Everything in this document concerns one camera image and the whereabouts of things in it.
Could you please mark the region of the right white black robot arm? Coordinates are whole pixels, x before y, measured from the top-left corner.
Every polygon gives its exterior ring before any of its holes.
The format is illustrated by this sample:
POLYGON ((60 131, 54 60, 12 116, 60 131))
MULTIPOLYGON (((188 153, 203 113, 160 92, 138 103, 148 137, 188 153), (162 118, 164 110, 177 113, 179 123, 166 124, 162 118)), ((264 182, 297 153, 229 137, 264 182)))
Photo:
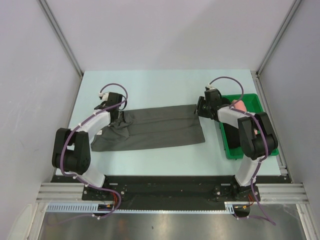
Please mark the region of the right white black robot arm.
POLYGON ((223 104, 217 88, 206 87, 194 111, 200 117, 227 124, 238 130, 239 143, 244 154, 240 167, 230 184, 230 194, 242 201, 254 192, 256 176, 264 160, 278 148, 278 139, 267 113, 251 113, 223 104))

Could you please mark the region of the grey t shirt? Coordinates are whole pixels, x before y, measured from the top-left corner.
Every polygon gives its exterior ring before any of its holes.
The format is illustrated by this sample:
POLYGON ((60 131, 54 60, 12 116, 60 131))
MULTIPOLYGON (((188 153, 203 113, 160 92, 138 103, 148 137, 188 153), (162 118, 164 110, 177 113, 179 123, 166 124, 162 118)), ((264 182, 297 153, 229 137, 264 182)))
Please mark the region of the grey t shirt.
POLYGON ((120 111, 118 119, 96 134, 94 152, 137 151, 204 143, 195 105, 120 111))

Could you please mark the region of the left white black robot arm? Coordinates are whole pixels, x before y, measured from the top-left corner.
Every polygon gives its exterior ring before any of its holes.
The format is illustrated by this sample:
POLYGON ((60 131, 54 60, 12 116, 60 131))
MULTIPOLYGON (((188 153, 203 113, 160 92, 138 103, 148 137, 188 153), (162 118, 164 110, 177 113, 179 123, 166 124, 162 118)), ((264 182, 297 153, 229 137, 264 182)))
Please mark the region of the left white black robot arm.
POLYGON ((111 188, 104 184, 105 175, 91 164, 91 141, 95 135, 118 118, 119 108, 127 100, 120 93, 100 93, 101 104, 91 116, 74 129, 59 128, 56 131, 52 153, 52 165, 69 177, 94 186, 93 194, 100 200, 110 196, 111 188))

